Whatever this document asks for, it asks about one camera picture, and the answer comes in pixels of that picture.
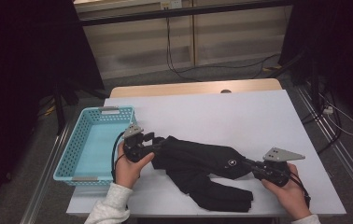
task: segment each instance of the white cable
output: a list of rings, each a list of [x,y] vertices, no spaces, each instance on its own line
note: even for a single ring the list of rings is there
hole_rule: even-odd
[[[344,116],[348,117],[352,122],[353,122],[353,119],[347,115],[345,112],[343,112],[342,110],[340,110],[339,108],[337,108],[335,105],[331,104],[327,99],[325,99],[325,97],[322,95],[322,94],[319,94],[320,97],[322,97],[322,99],[324,99],[329,105],[331,105],[333,108],[335,108],[337,111],[339,111],[340,113],[342,113]],[[329,116],[328,114],[328,119],[338,128],[340,129],[342,132],[344,133],[347,133],[349,135],[352,135],[353,136],[353,133],[349,133],[348,131],[342,129],[341,127],[339,127],[332,119],[331,117]]]

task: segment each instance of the metal bracket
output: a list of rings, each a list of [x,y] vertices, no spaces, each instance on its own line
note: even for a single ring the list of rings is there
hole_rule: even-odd
[[[124,132],[123,138],[126,139],[129,137],[132,137],[138,133],[142,133],[143,131],[144,131],[144,129],[139,127],[138,125],[130,124],[130,126],[128,126],[128,128]]]
[[[305,156],[278,147],[272,147],[263,156],[263,159],[265,161],[297,161],[305,159]]]

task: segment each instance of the basket handle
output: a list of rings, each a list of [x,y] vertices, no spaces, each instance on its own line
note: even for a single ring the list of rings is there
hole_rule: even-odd
[[[102,106],[102,107],[98,107],[99,111],[109,111],[109,110],[119,110],[119,107],[116,105],[112,105],[112,106]]]
[[[74,176],[72,182],[98,182],[98,176]]]
[[[119,107],[116,105],[98,107],[98,110],[101,114],[119,114],[120,112]]]

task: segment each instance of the person's arm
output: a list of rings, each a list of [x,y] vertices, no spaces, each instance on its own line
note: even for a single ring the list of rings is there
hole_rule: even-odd
[[[148,154],[141,161],[134,163],[128,161],[123,153],[123,142],[118,146],[118,162],[116,164],[116,184],[111,184],[106,198],[95,204],[86,219],[86,224],[121,223],[130,216],[126,209],[128,199],[133,193],[133,186],[139,178],[139,174],[146,164],[154,157],[153,153]]]
[[[295,165],[288,163],[291,172],[298,176],[298,170]],[[289,181],[287,185],[280,188],[279,186],[263,179],[262,184],[265,188],[275,194],[278,201],[295,220],[292,224],[318,224],[319,219],[317,215],[311,214],[308,209],[302,189],[293,181]]]

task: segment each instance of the black cable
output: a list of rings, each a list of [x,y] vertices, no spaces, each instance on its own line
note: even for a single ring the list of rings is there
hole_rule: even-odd
[[[279,54],[273,54],[272,56],[269,56],[269,57],[263,59],[263,60],[261,61],[261,69],[259,70],[258,74],[256,74],[255,76],[251,77],[250,79],[254,79],[255,77],[257,77],[258,75],[261,74],[261,70],[263,69],[264,62],[266,62],[267,60],[269,60],[269,59],[271,59],[271,58],[273,58],[273,57],[275,57],[275,56],[278,56],[278,55],[279,55]]]
[[[256,63],[252,63],[252,64],[248,64],[248,65],[241,65],[241,66],[225,66],[225,65],[206,65],[206,66],[200,66],[200,67],[193,67],[193,68],[188,68],[188,69],[185,69],[185,70],[180,70],[180,71],[177,71],[174,67],[174,64],[173,64],[173,59],[172,59],[172,55],[171,55],[171,40],[170,40],[170,32],[171,32],[171,28],[170,28],[170,21],[169,21],[169,18],[166,18],[166,21],[167,21],[167,65],[168,65],[168,68],[174,72],[175,74],[177,74],[179,77],[181,78],[185,78],[185,79],[190,79],[190,80],[193,80],[193,81],[199,81],[199,82],[202,82],[202,80],[199,80],[199,79],[195,79],[195,78],[189,78],[189,77],[183,77],[182,75],[180,75],[181,73],[186,73],[186,72],[189,72],[191,70],[194,70],[194,69],[199,69],[199,68],[246,68],[246,67],[251,67],[251,66],[255,66],[255,65],[258,65],[258,64],[261,64],[261,69],[260,71],[258,72],[258,74],[256,74],[254,77],[251,77],[250,79],[253,79],[255,77],[257,77],[258,75],[261,74],[261,70],[263,68],[263,64],[271,59],[271,58],[274,58],[275,56],[279,56],[280,54],[277,53],[277,54],[273,54],[263,60],[260,60],[259,62],[256,62]]]
[[[332,98],[332,104],[336,107],[336,101],[334,100],[334,96],[333,96],[333,93],[332,91],[329,91],[330,94],[331,94],[331,98]],[[337,110],[334,110],[334,118],[336,120],[336,124],[337,126],[339,126],[340,128],[342,127],[342,123],[341,123],[341,120],[340,120],[340,115],[339,115],[339,112]],[[326,149],[328,149],[331,145],[333,145],[339,138],[340,138],[340,135],[342,134],[342,131],[340,131],[340,129],[338,128],[336,130],[336,133],[334,134],[334,137],[331,139],[331,141],[325,146],[323,147],[322,149],[318,150],[317,151],[317,154],[320,155],[321,153],[323,153]]]
[[[115,140],[115,144],[113,145],[113,150],[112,150],[112,160],[111,160],[111,165],[112,165],[112,177],[113,177],[113,182],[116,183],[116,164],[118,161],[115,162],[115,151],[116,147],[118,146],[119,139],[123,136],[124,132],[121,132],[118,137]]]
[[[307,120],[307,121],[303,121],[302,125],[305,125],[305,124],[310,123],[316,119],[319,119],[322,116],[322,114],[323,114],[323,110],[320,110],[319,113],[315,117],[313,117],[312,119]]]
[[[305,203],[306,203],[307,207],[310,207],[311,197],[310,197],[308,191],[305,189],[302,180],[300,179],[299,176],[297,176],[297,175],[294,174],[293,172],[290,172],[290,173],[291,173],[292,175],[294,175],[294,176],[297,178],[297,180],[296,180],[294,177],[292,177],[292,175],[289,176],[289,179],[290,179],[291,181],[293,181],[296,185],[298,185],[298,186],[302,189],[302,191],[304,192],[304,200],[305,200]]]
[[[202,80],[196,79],[196,78],[191,78],[191,77],[183,77],[182,75],[180,75],[178,73],[178,71],[175,69],[174,64],[173,64],[173,58],[171,55],[171,40],[170,40],[170,19],[166,18],[167,21],[167,65],[168,68],[174,72],[177,76],[184,78],[184,79],[189,79],[189,80],[193,80],[193,81],[198,81],[198,82],[202,82]]]

